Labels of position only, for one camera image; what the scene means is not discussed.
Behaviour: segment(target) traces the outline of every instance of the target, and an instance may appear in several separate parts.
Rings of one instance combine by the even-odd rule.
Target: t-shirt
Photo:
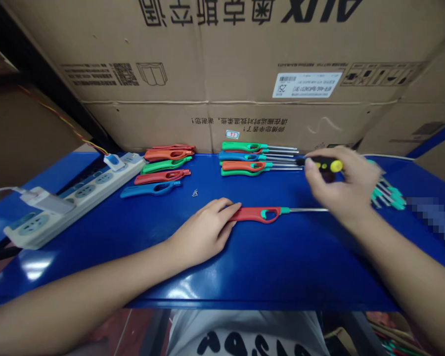
[[[313,311],[179,310],[167,356],[329,356]]]

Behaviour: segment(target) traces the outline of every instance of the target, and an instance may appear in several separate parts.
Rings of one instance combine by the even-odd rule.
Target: blue tabletop
[[[438,197],[445,183],[416,164],[373,158],[405,196]],[[121,189],[38,251],[24,250],[0,274],[0,303],[84,268],[168,238],[208,201],[243,206],[318,207],[304,172],[221,177],[217,156],[196,155],[191,175],[166,196],[121,199]],[[198,189],[198,196],[192,197]],[[445,266],[445,246],[409,211],[381,215]],[[329,213],[282,215],[272,224],[239,222],[225,249],[129,303],[140,308],[396,310],[352,236]]]

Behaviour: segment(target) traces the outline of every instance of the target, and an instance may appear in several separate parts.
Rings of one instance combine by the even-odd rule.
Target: sticker
[[[239,132],[226,130],[226,137],[233,138],[233,139],[239,139]]]
[[[342,74],[342,72],[279,73],[272,97],[330,97]]]

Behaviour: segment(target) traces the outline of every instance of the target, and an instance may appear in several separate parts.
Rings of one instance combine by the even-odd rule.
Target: person's right hand
[[[380,169],[344,146],[323,148],[306,157],[332,157],[343,162],[344,182],[326,183],[313,160],[305,161],[305,176],[313,196],[341,223],[370,212],[371,194],[379,180]]]
[[[172,255],[184,269],[209,260],[221,252],[236,222],[228,220],[241,207],[227,198],[210,201],[190,217],[168,240]]]

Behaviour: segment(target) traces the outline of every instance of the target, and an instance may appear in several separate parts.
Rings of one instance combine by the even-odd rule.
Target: qr code
[[[114,74],[117,77],[120,85],[123,86],[138,86],[137,77],[132,70],[130,63],[111,63],[114,68]]]

